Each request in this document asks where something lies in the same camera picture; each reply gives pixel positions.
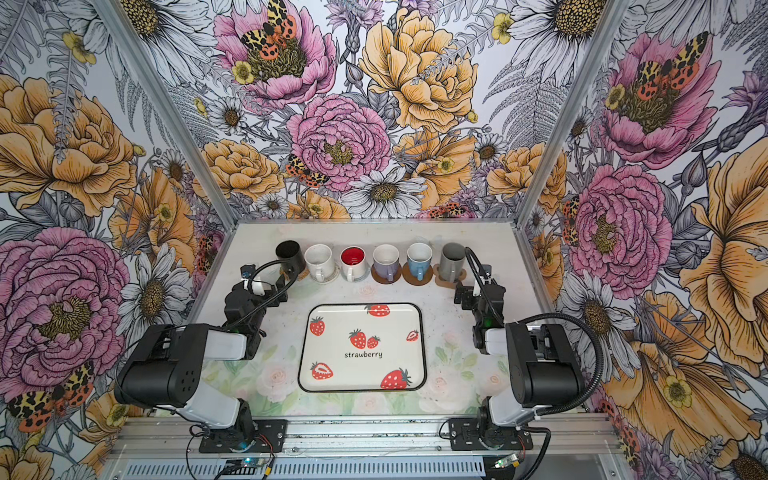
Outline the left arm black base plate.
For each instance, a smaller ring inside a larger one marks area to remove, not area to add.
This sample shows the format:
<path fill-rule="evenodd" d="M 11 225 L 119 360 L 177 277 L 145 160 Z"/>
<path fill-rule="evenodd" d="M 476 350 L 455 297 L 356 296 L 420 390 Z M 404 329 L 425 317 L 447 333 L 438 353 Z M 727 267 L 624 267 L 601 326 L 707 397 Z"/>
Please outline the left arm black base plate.
<path fill-rule="evenodd" d="M 280 453 L 287 425 L 286 420 L 254 420 L 253 436 L 250 438 L 236 426 L 214 429 L 201 440 L 198 451 L 203 454 Z"/>

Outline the scratched dark brown wooden coaster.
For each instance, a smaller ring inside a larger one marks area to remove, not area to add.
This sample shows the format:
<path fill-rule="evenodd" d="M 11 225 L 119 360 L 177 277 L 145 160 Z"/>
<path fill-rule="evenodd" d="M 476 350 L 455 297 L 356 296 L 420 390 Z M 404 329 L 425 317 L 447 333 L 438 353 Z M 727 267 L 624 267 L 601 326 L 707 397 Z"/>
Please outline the scratched dark brown wooden coaster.
<path fill-rule="evenodd" d="M 373 266 L 371 268 L 371 276 L 373 280 L 382 285 L 391 285 L 398 282 L 402 277 L 402 266 L 400 264 L 393 264 L 393 267 L 395 268 L 394 275 L 392 279 L 389 279 L 388 276 L 381 276 L 376 267 Z"/>

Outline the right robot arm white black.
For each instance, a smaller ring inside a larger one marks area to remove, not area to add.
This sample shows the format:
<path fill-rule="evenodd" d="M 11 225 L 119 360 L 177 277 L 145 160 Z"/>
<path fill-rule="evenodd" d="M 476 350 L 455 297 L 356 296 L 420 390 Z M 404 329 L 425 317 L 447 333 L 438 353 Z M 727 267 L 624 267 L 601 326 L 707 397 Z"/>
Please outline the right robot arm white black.
<path fill-rule="evenodd" d="M 450 419 L 449 440 L 454 451 L 522 451 L 533 447 L 528 424 L 579 398 L 585 381 L 562 325 L 499 321 L 493 314 L 503 309 L 505 288 L 491 282 L 486 289 L 490 300 L 458 282 L 454 302 L 473 314 L 475 348 L 507 360 L 509 386 L 484 398 L 474 419 Z"/>

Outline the round woven rattan coaster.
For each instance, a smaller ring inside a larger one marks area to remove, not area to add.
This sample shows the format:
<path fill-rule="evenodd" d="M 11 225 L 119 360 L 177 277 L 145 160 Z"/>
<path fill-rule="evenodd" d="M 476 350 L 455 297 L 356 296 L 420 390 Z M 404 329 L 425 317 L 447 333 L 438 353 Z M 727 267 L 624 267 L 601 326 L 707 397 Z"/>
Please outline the round woven rattan coaster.
<path fill-rule="evenodd" d="M 291 268 L 286 265 L 280 267 L 280 274 L 285 282 L 289 282 L 291 278 L 295 278 L 297 282 L 303 281 L 309 276 L 309 269 L 305 267 L 299 273 L 295 273 Z"/>

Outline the grey mug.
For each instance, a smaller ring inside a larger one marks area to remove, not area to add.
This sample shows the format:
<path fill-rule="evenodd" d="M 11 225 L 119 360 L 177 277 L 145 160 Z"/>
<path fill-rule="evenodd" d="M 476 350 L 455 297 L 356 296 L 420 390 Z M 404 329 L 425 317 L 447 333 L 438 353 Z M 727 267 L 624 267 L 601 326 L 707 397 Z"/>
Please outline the grey mug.
<path fill-rule="evenodd" d="M 443 282 L 456 282 L 464 270 L 465 247 L 456 242 L 446 243 L 441 251 L 438 267 L 439 279 Z"/>

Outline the white mug purple handle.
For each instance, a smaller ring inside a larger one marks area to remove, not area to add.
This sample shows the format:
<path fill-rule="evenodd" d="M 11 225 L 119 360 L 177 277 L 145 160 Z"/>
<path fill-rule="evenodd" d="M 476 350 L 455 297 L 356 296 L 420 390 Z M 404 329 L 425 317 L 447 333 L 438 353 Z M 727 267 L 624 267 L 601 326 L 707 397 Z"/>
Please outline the white mug purple handle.
<path fill-rule="evenodd" d="M 381 276 L 388 276 L 389 279 L 392 279 L 395 270 L 393 264 L 400 264 L 399 257 L 399 250 L 394 245 L 378 245 L 373 251 L 373 266 L 376 267 Z"/>

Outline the black mug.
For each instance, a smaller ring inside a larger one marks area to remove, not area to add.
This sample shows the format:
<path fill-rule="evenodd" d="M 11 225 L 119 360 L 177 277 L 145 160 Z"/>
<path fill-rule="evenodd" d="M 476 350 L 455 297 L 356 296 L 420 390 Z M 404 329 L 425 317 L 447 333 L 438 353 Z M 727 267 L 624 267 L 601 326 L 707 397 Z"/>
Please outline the black mug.
<path fill-rule="evenodd" d="M 275 254 L 279 260 L 283 261 L 280 271 L 286 280 L 290 279 L 291 276 L 302 280 L 308 275 L 306 261 L 297 241 L 282 241 L 277 245 Z"/>

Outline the plain brown wooden coaster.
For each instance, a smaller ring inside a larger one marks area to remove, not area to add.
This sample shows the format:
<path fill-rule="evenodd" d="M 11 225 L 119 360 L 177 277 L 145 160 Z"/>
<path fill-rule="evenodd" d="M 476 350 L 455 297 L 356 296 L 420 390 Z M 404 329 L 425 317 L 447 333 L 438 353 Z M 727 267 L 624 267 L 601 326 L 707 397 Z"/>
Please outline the plain brown wooden coaster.
<path fill-rule="evenodd" d="M 405 264 L 403 266 L 403 268 L 402 268 L 402 276 L 403 276 L 403 279 L 408 284 L 410 284 L 410 285 L 413 285 L 413 286 L 425 286 L 425 285 L 427 285 L 428 283 L 430 283 L 432 281 L 432 279 L 434 277 L 434 271 L 433 271 L 433 267 L 429 266 L 426 269 L 423 278 L 421 280 L 419 280 L 417 276 L 414 276 L 411 273 L 410 268 L 408 267 L 408 265 Z"/>

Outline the grey-blue braided rope coaster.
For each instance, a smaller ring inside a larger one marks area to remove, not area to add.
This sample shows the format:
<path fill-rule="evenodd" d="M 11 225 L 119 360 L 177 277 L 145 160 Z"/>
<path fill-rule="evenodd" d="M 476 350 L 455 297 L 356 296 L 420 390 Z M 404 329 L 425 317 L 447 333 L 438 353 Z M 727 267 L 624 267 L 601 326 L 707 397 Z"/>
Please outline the grey-blue braided rope coaster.
<path fill-rule="evenodd" d="M 342 278 L 350 283 L 359 283 L 365 280 L 370 275 L 370 269 L 368 267 L 358 268 L 357 266 L 345 266 L 342 269 Z"/>

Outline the red interior white mug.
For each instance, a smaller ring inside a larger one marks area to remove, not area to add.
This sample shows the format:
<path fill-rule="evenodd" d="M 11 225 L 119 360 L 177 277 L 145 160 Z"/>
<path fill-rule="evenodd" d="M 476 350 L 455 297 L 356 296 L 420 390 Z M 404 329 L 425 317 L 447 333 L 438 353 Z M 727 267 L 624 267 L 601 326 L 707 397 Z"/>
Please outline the red interior white mug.
<path fill-rule="evenodd" d="M 345 266 L 368 267 L 366 252 L 359 246 L 346 247 L 340 254 L 340 261 L 342 269 Z"/>

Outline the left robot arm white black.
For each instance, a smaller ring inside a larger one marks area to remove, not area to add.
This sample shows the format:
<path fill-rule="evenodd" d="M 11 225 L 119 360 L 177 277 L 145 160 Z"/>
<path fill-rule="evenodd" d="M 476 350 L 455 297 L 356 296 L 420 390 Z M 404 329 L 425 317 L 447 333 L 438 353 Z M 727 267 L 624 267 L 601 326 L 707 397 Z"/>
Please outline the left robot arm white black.
<path fill-rule="evenodd" d="M 115 398 L 145 409 L 175 411 L 197 423 L 213 445 L 244 451 L 256 439 L 250 407 L 202 379 L 206 361 L 243 361 L 255 357 L 269 291 L 235 286 L 225 298 L 225 323 L 147 329 L 120 370 Z"/>

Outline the cork paw print coaster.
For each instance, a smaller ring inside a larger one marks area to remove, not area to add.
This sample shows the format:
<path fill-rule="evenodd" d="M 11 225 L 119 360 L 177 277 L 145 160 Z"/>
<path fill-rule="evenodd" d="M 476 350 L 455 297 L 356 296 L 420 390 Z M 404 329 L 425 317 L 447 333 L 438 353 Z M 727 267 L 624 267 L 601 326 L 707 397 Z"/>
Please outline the cork paw print coaster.
<path fill-rule="evenodd" d="M 454 280 L 454 281 L 447 281 L 447 280 L 442 280 L 440 278 L 439 266 L 438 265 L 433 265 L 432 266 L 432 270 L 433 270 L 433 280 L 434 280 L 434 283 L 437 286 L 441 287 L 441 288 L 454 289 L 455 285 L 458 282 L 463 282 L 466 279 L 466 277 L 467 277 L 467 271 L 465 269 L 462 269 L 460 274 L 459 274 L 459 276 L 458 276 L 458 278 L 456 280 Z"/>

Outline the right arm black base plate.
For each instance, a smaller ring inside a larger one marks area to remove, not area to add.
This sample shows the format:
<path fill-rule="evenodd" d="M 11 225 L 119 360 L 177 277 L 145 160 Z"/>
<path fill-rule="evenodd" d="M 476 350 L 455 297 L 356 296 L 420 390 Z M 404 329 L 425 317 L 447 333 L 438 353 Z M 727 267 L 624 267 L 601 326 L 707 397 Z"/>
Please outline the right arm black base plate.
<path fill-rule="evenodd" d="M 453 451 L 529 451 L 530 435 L 513 427 L 482 423 L 477 418 L 455 417 L 447 423 L 448 439 Z"/>

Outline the white mug blue handle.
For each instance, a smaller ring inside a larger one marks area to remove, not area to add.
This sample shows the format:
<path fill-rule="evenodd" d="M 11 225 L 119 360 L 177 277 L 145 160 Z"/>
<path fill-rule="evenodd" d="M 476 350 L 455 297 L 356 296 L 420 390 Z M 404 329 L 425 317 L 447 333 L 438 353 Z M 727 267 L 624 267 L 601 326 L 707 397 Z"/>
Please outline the white mug blue handle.
<path fill-rule="evenodd" d="M 415 242 L 407 249 L 408 271 L 418 282 L 423 282 L 431 272 L 433 250 L 424 242 Z"/>

